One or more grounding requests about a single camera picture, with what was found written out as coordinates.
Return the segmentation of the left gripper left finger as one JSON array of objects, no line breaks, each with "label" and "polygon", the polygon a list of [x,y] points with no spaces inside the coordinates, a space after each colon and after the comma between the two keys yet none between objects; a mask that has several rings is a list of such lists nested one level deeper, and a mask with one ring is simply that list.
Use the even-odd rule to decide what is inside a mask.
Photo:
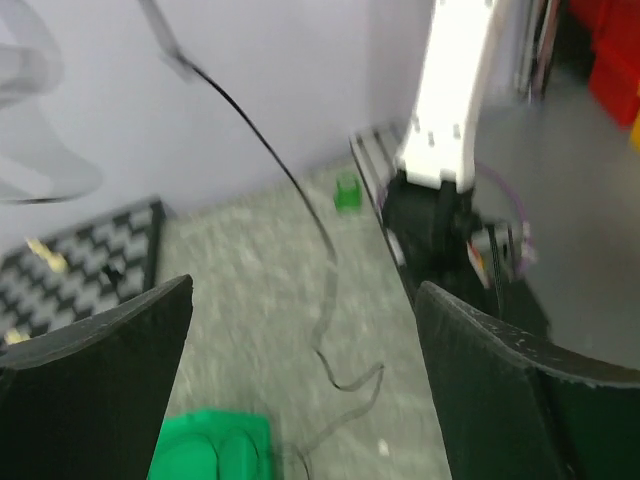
[{"label": "left gripper left finger", "polygon": [[146,478],[193,313],[182,275],[1,354],[4,479]]}]

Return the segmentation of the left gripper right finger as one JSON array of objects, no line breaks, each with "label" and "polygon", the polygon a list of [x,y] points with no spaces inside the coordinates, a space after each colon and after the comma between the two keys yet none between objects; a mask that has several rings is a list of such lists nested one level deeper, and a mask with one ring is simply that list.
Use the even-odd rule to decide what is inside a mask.
[{"label": "left gripper right finger", "polygon": [[430,282],[415,314],[453,478],[638,478],[637,370],[554,345]]}]

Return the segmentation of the green plastic bin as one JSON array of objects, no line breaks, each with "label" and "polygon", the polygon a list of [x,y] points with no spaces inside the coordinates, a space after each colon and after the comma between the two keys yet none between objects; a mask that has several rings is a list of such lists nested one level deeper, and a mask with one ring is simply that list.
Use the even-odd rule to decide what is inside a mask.
[{"label": "green plastic bin", "polygon": [[201,409],[163,421],[147,478],[272,479],[271,428],[266,416]]}]

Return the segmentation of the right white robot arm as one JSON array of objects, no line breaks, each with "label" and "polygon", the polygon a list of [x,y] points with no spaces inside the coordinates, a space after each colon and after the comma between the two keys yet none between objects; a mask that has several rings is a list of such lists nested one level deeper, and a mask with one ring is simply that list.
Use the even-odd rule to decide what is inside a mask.
[{"label": "right white robot arm", "polygon": [[437,1],[420,84],[382,208],[406,258],[437,272],[459,264],[482,281],[490,262],[473,244],[475,137],[508,1]]}]

